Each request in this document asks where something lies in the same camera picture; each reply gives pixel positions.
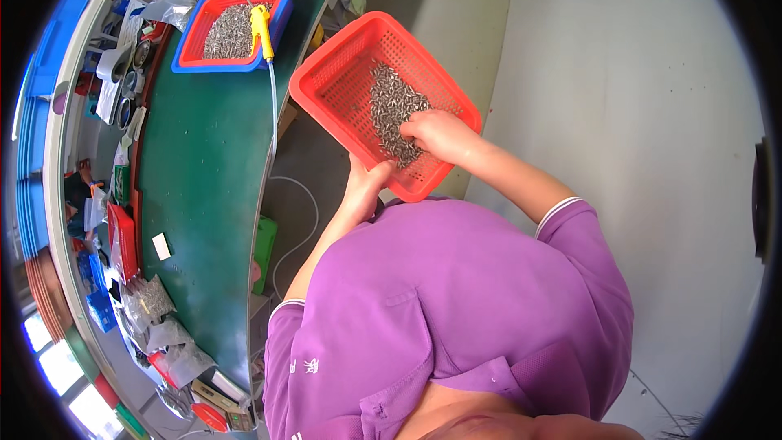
hand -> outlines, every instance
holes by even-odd
[[[351,153],[345,197],[337,214],[354,227],[371,218],[377,207],[378,194],[385,188],[393,169],[394,162],[386,160],[378,163],[374,169],[366,170]]]
[[[425,152],[454,165],[463,165],[483,138],[459,118],[445,111],[414,112],[399,127],[402,136],[415,138]]]
[[[83,180],[84,183],[89,184],[90,182],[92,182],[92,173],[90,172],[90,169],[88,169],[87,167],[83,167],[79,169],[79,175],[81,175],[81,179]]]

green box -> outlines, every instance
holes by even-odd
[[[261,295],[264,292],[266,276],[269,271],[269,260],[271,259],[271,248],[275,244],[277,236],[277,223],[266,216],[261,216],[258,220],[258,233],[255,237],[255,255],[253,258],[260,266],[260,278],[253,284],[253,294]]]
[[[131,200],[131,167],[114,165],[114,199],[124,206]]]

white wall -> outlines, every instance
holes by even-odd
[[[485,118],[500,62],[508,0],[367,0],[394,16],[454,78]],[[435,189],[464,198],[469,173],[452,170]],[[383,200],[396,196],[383,191]]]
[[[633,297],[633,370],[672,413],[706,413],[762,276],[758,94],[718,1],[511,0],[491,107],[487,139],[597,208]],[[466,199],[534,231],[480,181]],[[606,420],[670,426],[644,388],[631,377]]]

blue and red basket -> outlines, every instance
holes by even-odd
[[[288,24],[293,10],[292,0],[251,0],[254,4],[266,2],[272,4],[269,17],[269,36],[271,45],[277,49],[282,37],[282,31]],[[216,58],[203,59],[203,45],[212,24],[222,12],[232,5],[247,4],[246,0],[199,0],[192,12],[185,32],[182,34],[171,70],[174,73],[205,73],[205,72],[251,72],[257,68],[269,68],[261,57],[258,41],[253,53],[247,58]]]

purple polo shirt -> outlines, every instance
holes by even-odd
[[[563,200],[536,238],[463,200],[392,205],[324,253],[306,305],[272,313],[267,426],[274,440],[391,440],[427,381],[600,420],[632,331],[585,201]]]

